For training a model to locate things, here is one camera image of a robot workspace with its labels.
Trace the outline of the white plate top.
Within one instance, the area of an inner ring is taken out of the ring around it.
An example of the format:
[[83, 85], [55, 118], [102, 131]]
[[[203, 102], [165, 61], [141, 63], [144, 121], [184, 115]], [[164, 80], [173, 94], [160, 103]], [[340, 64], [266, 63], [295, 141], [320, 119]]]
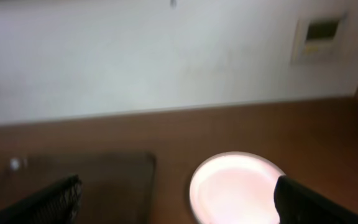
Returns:
[[273, 193], [285, 173], [269, 160], [247, 152], [224, 152], [194, 171], [190, 208], [198, 223], [279, 223]]

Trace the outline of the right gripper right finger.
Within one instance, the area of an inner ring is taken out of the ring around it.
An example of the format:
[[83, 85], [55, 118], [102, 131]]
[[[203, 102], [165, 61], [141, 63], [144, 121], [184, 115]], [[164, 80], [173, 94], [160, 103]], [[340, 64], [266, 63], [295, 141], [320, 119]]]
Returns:
[[280, 224], [358, 224], [358, 214], [281, 175], [273, 193]]

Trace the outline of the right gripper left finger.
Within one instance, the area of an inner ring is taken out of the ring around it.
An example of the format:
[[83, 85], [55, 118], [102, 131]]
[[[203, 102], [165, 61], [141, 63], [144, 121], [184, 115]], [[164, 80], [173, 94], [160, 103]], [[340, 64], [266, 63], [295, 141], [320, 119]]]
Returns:
[[72, 224], [82, 198], [77, 175], [52, 185], [0, 211], [0, 224]]

